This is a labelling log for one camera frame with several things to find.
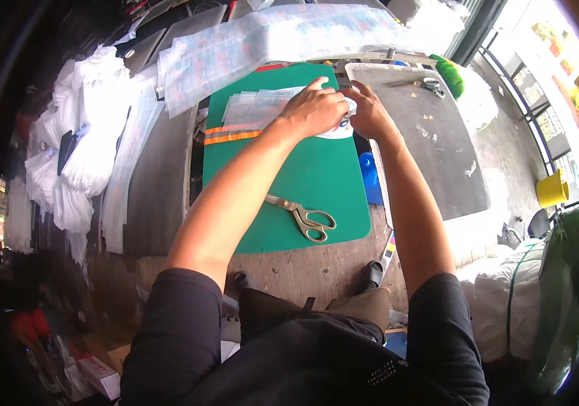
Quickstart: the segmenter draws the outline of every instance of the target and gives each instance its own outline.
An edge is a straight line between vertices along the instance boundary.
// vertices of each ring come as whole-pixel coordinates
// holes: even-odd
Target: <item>left hand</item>
[[[320,88],[328,78],[318,77],[287,103],[276,120],[287,121],[300,139],[325,133],[337,126],[348,112],[343,94],[333,88]]]

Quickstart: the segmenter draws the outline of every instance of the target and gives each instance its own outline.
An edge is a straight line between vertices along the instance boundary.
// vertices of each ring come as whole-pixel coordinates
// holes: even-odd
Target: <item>person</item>
[[[124,362],[121,406],[488,403],[468,306],[429,187],[371,89],[356,81],[339,92],[321,88],[327,81],[317,78],[297,94],[191,207]],[[344,96],[357,102],[352,126],[375,139],[382,153],[409,297],[406,360],[382,346],[385,288],[335,301],[325,312],[245,288],[239,297],[241,349],[221,364],[230,258],[294,146],[347,113]]]

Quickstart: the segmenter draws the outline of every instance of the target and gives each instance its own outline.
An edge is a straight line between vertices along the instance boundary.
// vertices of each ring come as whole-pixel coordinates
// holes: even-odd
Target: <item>scissors handle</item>
[[[298,228],[300,228],[305,238],[312,242],[325,242],[325,240],[328,239],[326,230],[334,230],[337,227],[337,222],[335,222],[334,218],[328,213],[322,212],[320,210],[306,210],[301,205],[298,205],[298,207],[296,207],[292,213],[294,214],[296,223],[298,223]],[[308,215],[313,213],[317,213],[318,215],[326,217],[331,225],[315,222],[314,220],[308,218]],[[318,238],[314,239],[312,236],[310,236],[309,231],[317,232],[319,234]]]

